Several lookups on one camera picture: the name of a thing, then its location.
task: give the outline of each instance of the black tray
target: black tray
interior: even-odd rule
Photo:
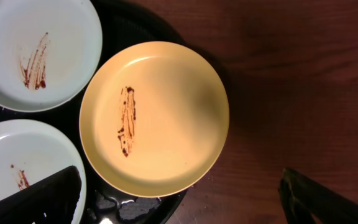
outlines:
[[[134,44],[155,40],[184,44],[180,35],[167,23],[140,6],[118,0],[94,0],[92,3],[98,12],[103,30],[103,49],[98,68],[114,54]],[[100,223],[105,218],[114,224],[165,223],[179,206],[186,190],[164,198],[138,200],[137,197],[112,188],[90,166],[83,152],[78,130],[80,106],[85,89],[86,87],[71,101],[45,112],[20,113],[0,107],[0,122],[10,119],[42,121],[59,129],[73,142],[81,155],[86,173],[87,196],[81,223]],[[66,119],[57,120],[56,116]],[[151,203],[154,203],[155,207],[149,210],[148,206],[151,206]],[[120,217],[118,209],[122,204],[126,217],[139,210],[149,211],[136,218],[124,220]]]

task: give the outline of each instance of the dirty plate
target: dirty plate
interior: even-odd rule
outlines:
[[[140,197],[177,193],[222,151],[229,105],[212,66],[169,42],[129,47],[91,80],[80,111],[85,154],[113,187]]]
[[[89,0],[0,0],[0,106],[35,112],[74,97],[99,61]]]
[[[0,123],[0,200],[74,165],[81,177],[80,199],[71,223],[79,223],[85,206],[84,166],[71,141],[56,128],[32,120]]]

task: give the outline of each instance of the yellow plate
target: yellow plate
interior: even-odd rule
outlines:
[[[218,74],[196,52],[147,42],[110,58],[80,112],[85,154],[113,187],[140,197],[177,193],[215,163],[229,128]]]

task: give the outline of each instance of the wood grain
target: wood grain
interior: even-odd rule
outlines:
[[[168,224],[286,223],[292,167],[358,203],[358,0],[135,0],[220,74],[221,157]]]

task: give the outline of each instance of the wooden table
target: wooden table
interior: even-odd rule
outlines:
[[[216,67],[231,118],[168,224],[286,223],[292,167],[358,203],[358,0],[134,0]]]

